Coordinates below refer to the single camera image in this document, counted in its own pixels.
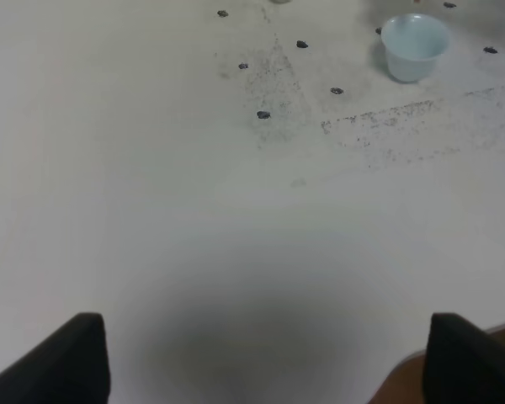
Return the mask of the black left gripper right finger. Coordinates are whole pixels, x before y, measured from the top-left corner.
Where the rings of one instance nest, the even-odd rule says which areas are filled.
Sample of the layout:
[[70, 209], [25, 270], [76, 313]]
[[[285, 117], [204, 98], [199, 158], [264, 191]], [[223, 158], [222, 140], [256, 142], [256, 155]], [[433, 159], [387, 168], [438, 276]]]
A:
[[505, 403], [505, 345], [463, 317], [434, 314], [423, 367], [426, 403]]

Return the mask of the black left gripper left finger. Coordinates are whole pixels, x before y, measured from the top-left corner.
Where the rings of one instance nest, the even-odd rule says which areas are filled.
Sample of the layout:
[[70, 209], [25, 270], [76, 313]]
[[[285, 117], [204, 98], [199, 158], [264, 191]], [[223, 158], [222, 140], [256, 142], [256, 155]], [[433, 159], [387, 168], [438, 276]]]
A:
[[0, 403], [107, 403], [104, 318], [79, 313], [0, 373]]

